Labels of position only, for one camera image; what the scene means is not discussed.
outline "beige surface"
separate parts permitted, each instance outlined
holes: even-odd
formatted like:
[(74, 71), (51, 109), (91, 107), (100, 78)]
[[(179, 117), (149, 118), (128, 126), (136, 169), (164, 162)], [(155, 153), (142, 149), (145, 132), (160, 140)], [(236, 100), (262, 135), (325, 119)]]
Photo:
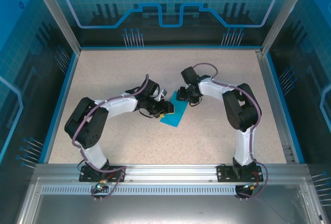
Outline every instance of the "beige surface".
[[(180, 72), (200, 62), (216, 65), (216, 80), (248, 83), (262, 109), (255, 133), (255, 157), (265, 163), (285, 163), (276, 124), (254, 51), (141, 50), (82, 51), (73, 77), (49, 163), (78, 163), (81, 155), (71, 145), (64, 124), (83, 97), (107, 99), (150, 79), (168, 91), (167, 99), (184, 81)], [(199, 75), (214, 74), (208, 66)], [(116, 116), (105, 125), (100, 144), (110, 163), (211, 164), (231, 163), (235, 131), (222, 102), (203, 97), (187, 107), (177, 128), (149, 119), (139, 112)]]

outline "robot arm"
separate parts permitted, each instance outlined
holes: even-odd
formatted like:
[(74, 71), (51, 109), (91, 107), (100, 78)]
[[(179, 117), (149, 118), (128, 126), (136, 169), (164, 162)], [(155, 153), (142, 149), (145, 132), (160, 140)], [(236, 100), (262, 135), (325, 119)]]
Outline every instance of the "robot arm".
[[(233, 170), (237, 177), (243, 178), (251, 174), (251, 169), (256, 166), (250, 156), (250, 133), (258, 120), (258, 113), (253, 103), (240, 91), (213, 80), (210, 76), (200, 77), (192, 67), (182, 71), (186, 87), (181, 87), (177, 92), (177, 100), (198, 103), (200, 97), (211, 96), (224, 102), (225, 111), (231, 126), (236, 129), (236, 150), (233, 158)], [(236, 86), (246, 91), (254, 100), (248, 84)], [(254, 131), (252, 137), (252, 150), (254, 144)]]
[[(98, 143), (108, 119), (122, 113), (134, 112), (140, 109), (147, 110), (152, 118), (159, 118), (165, 113), (174, 112), (174, 106), (169, 101), (164, 100), (167, 91), (160, 89), (159, 84), (152, 80), (148, 81), (147, 86), (138, 95), (124, 98), (125, 95), (133, 94), (141, 87), (126, 91), (121, 95), (123, 98), (117, 97), (103, 104), (93, 113), (90, 120), (80, 130), (75, 144), (81, 147), (84, 157), (97, 169), (105, 170), (109, 164)], [(104, 102), (104, 100), (94, 101), (88, 97), (83, 98), (79, 102), (65, 125), (65, 131), (71, 138), (88, 112), (101, 102)]]

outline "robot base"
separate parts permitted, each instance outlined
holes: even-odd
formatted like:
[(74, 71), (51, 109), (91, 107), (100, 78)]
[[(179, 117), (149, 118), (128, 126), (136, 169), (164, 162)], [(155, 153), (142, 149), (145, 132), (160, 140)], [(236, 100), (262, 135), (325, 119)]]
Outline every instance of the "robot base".
[[(112, 166), (112, 167), (106, 168), (105, 170), (113, 170), (113, 169), (117, 169), (119, 167), (121, 167), (121, 166)], [(105, 179), (106, 177), (110, 176), (111, 174), (113, 174), (112, 177), (108, 179), (108, 182), (116, 183), (118, 178), (121, 175), (121, 172), (122, 172), (122, 170), (106, 174), (106, 173), (101, 173), (101, 172), (95, 171), (90, 166), (82, 166), (81, 173), (79, 175), (79, 182), (99, 182), (99, 181)]]
[(251, 173), (245, 177), (238, 178), (237, 174), (233, 170), (233, 166), (226, 166), (224, 164), (216, 167), (217, 181), (219, 183), (236, 183), (236, 182), (247, 182), (255, 183), (257, 178), (252, 174), (257, 172), (259, 174), (259, 182), (263, 182), (263, 175), (260, 166), (254, 166), (250, 168)]

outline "glass panel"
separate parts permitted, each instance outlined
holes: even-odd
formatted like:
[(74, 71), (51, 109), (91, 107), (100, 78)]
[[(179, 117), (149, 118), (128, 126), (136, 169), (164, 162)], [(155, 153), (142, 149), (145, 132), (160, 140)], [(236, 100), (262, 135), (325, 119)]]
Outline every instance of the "glass panel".
[[(298, 0), (270, 50), (281, 97), (284, 96), (312, 175), (323, 171), (331, 174), (330, 3), (331, 0)], [(328, 185), (319, 189), (324, 194), (321, 199), (329, 199)], [(330, 217), (330, 208), (326, 208)]]
[(0, 11), (0, 219), (14, 223), (72, 50), (42, 0), (0, 0)]
[(58, 0), (82, 46), (260, 46), (284, 0)]

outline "blue paper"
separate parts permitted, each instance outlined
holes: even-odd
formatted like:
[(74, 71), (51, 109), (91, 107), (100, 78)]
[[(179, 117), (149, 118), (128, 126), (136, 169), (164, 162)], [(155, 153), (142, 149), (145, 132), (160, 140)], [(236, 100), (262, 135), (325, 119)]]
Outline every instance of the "blue paper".
[(168, 124), (173, 127), (178, 127), (188, 104), (188, 102), (186, 101), (177, 101), (176, 96), (177, 92), (175, 92), (170, 99), (170, 102), (174, 105), (175, 112), (173, 114), (166, 114), (161, 119), (162, 123)]

